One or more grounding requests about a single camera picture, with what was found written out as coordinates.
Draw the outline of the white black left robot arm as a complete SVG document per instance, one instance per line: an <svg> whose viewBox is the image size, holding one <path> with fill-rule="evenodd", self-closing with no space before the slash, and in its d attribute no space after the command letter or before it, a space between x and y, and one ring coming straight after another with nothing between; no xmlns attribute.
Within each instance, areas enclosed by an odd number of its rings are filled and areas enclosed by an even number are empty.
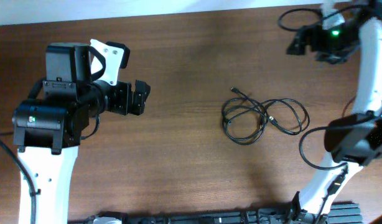
<svg viewBox="0 0 382 224"><path fill-rule="evenodd" d="M83 130L106 111L143 114L150 86L121 82L130 50L116 42L58 42L45 51L46 76L15 109L21 169L20 223L66 223Z"/></svg>

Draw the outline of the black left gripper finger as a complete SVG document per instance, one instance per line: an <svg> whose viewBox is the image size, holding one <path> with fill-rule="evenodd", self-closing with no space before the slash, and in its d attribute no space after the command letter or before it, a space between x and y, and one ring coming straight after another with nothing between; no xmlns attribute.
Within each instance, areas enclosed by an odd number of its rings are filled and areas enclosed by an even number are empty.
<svg viewBox="0 0 382 224"><path fill-rule="evenodd" d="M134 115L142 115L145 109L145 104L147 100L147 92L134 92L133 102L131 107L131 113Z"/></svg>
<svg viewBox="0 0 382 224"><path fill-rule="evenodd" d="M146 100L151 92L151 87L144 81L136 80L135 90L133 93L133 98L141 97L143 100Z"/></svg>

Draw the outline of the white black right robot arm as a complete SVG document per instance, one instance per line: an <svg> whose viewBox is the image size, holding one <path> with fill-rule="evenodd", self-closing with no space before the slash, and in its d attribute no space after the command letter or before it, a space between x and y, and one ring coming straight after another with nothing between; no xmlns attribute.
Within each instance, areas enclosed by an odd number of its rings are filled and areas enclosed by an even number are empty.
<svg viewBox="0 0 382 224"><path fill-rule="evenodd" d="M325 154L312 180L295 194L288 223L325 223L346 183L382 159L382 1L351 4L349 20L334 5L324 1L320 20L295 30L287 53L303 55L310 48L317 60L337 64L360 49L358 88L351 113L322 128Z"/></svg>

